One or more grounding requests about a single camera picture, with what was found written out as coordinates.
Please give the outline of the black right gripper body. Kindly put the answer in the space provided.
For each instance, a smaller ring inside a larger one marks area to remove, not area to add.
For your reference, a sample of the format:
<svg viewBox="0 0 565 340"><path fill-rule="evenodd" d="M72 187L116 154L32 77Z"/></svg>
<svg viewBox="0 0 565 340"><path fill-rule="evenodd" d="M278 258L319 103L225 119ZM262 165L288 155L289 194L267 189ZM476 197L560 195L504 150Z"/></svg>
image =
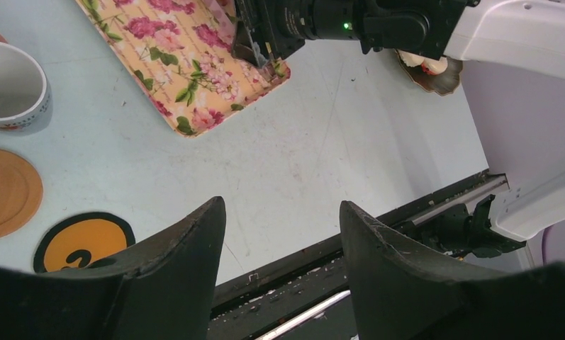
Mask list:
<svg viewBox="0 0 565 340"><path fill-rule="evenodd" d="M265 68L275 61L284 60L301 49L306 39L288 33L280 1L236 0L235 33L231 55L256 68Z"/></svg>

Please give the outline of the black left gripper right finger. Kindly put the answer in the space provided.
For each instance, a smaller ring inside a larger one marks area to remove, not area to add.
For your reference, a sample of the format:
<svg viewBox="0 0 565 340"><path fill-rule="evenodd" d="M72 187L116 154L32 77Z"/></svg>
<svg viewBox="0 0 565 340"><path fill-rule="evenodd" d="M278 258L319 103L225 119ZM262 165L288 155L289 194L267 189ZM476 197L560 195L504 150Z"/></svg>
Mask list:
<svg viewBox="0 0 565 340"><path fill-rule="evenodd" d="M565 339L565 262L504 273L453 259L340 205L360 339Z"/></svg>

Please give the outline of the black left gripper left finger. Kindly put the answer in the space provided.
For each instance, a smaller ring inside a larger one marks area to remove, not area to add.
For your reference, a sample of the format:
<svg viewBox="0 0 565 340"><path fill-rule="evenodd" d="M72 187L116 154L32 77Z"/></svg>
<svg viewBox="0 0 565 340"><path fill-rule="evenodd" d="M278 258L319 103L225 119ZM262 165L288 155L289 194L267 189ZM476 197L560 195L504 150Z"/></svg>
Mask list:
<svg viewBox="0 0 565 340"><path fill-rule="evenodd" d="M86 268L0 268L0 339L205 339L225 226L216 196Z"/></svg>

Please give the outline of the floral rectangular tray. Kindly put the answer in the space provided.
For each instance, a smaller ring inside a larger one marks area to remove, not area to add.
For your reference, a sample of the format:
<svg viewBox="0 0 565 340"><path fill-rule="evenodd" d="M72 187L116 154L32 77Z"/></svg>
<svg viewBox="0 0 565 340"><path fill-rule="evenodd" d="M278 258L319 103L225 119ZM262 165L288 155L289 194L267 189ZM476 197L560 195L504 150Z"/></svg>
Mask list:
<svg viewBox="0 0 565 340"><path fill-rule="evenodd" d="M291 76L231 55L232 1L93 1L79 7L173 130L207 132Z"/></svg>

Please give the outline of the white donut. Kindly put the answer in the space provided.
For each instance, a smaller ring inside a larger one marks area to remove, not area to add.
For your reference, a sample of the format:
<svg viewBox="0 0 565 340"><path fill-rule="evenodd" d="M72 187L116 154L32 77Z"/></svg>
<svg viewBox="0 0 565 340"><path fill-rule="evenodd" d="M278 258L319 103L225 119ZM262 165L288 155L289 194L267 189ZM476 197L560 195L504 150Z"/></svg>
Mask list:
<svg viewBox="0 0 565 340"><path fill-rule="evenodd" d="M425 61L421 64L421 68L424 73L436 76L447 71L448 60L446 57L441 57L439 60L425 58Z"/></svg>
<svg viewBox="0 0 565 340"><path fill-rule="evenodd" d="M425 58L421 55L415 55L402 50L398 50L398 56L407 67L419 67L425 61Z"/></svg>

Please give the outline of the three tier black cake stand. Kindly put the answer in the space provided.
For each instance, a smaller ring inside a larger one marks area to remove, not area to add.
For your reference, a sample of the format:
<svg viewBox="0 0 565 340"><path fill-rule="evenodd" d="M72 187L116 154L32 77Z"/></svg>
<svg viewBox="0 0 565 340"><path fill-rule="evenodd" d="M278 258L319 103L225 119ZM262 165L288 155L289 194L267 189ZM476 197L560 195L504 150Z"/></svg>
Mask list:
<svg viewBox="0 0 565 340"><path fill-rule="evenodd" d="M464 70L462 61L451 57L433 60L401 50L395 52L401 69L423 91L446 96L454 93L460 86Z"/></svg>

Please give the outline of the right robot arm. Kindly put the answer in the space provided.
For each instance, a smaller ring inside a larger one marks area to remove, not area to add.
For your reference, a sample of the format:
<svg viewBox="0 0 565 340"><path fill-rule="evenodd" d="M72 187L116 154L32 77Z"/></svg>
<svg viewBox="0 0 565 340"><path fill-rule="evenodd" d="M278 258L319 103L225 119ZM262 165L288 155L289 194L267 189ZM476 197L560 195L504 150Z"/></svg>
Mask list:
<svg viewBox="0 0 565 340"><path fill-rule="evenodd" d="M493 258L565 225L565 1L234 1L233 56L271 67L309 40L394 50L426 91L462 84L509 188L398 229L450 256Z"/></svg>

